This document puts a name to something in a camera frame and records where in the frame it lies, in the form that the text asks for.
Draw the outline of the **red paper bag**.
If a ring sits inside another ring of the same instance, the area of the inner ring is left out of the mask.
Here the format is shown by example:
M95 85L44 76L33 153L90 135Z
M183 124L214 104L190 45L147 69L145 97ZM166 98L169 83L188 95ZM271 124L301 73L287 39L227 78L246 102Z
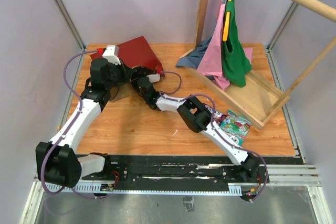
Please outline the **red paper bag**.
M144 66L154 71L163 71L163 66L156 54L148 44L147 40L141 36L118 45L118 57L130 68ZM111 90L110 101L118 101L136 93L129 84L120 84L119 88Z

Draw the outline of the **pink shirt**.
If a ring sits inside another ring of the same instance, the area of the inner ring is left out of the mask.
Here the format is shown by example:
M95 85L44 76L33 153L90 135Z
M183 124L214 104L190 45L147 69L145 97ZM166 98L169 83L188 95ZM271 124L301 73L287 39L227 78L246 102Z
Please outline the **pink shirt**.
M227 89L231 84L236 85L240 88L246 85L246 74L243 73L242 81L232 82L230 81L224 73L222 65L222 36L224 29L224 14L225 14L225 4L221 4L217 23L212 35L212 38L207 46L203 59L197 67L197 73L204 76L211 76L214 78L212 84L217 85L222 90Z

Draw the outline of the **purple snack packet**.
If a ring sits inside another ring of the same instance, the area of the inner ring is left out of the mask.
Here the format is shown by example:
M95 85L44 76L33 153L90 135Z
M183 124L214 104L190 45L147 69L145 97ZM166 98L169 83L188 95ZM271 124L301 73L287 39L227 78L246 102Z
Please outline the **purple snack packet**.
M227 117L227 114L214 110L211 106L207 104L205 105L205 107L210 111L210 113L214 114L214 121L218 125L220 125L224 121L224 119Z

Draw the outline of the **green shirt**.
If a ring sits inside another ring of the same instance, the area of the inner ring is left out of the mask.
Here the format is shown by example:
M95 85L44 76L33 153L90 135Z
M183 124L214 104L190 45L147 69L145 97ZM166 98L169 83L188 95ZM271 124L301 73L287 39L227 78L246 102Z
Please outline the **green shirt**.
M252 70L252 66L238 38L235 0L227 2L225 10L230 12L230 23L227 41L222 42L222 65L225 76L232 82L238 82L242 81L243 73Z

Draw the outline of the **yellow hanger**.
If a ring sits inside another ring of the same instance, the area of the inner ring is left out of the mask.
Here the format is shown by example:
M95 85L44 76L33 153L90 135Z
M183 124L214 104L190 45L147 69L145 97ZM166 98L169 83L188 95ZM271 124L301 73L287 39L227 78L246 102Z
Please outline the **yellow hanger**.
M227 41L228 34L229 34L229 23L230 23L230 12L225 11L222 41Z

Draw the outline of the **teal Fox's candy packet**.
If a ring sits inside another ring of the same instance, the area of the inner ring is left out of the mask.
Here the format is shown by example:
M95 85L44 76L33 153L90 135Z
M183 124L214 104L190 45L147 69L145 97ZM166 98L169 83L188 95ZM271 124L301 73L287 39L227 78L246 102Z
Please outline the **teal Fox's candy packet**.
M242 146L251 123L241 115L236 114L232 110L227 111L227 115L220 123L219 127L238 145Z

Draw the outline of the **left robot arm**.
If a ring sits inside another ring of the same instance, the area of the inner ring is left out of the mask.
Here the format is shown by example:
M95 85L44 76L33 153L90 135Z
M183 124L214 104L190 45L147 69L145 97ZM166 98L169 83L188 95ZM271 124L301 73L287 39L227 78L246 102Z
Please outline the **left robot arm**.
M132 69L117 56L91 62L89 84L78 96L79 103L61 130L49 141L36 147L39 180L43 183L73 188L79 179L95 173L100 179L112 175L106 155L77 157L76 150L87 129L111 99L111 89L129 82Z

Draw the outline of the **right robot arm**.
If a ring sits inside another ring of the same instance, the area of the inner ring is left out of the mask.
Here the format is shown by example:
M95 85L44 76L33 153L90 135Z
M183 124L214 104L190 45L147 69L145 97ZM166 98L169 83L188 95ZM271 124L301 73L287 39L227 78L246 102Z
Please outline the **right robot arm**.
M229 137L214 120L215 108L209 110L198 97L202 94L176 98L157 91L153 83L160 74L146 67L135 67L130 77L132 87L152 110L176 112L187 127L212 140L222 149L236 166L238 177L244 182L256 178L259 170L259 158L242 148Z

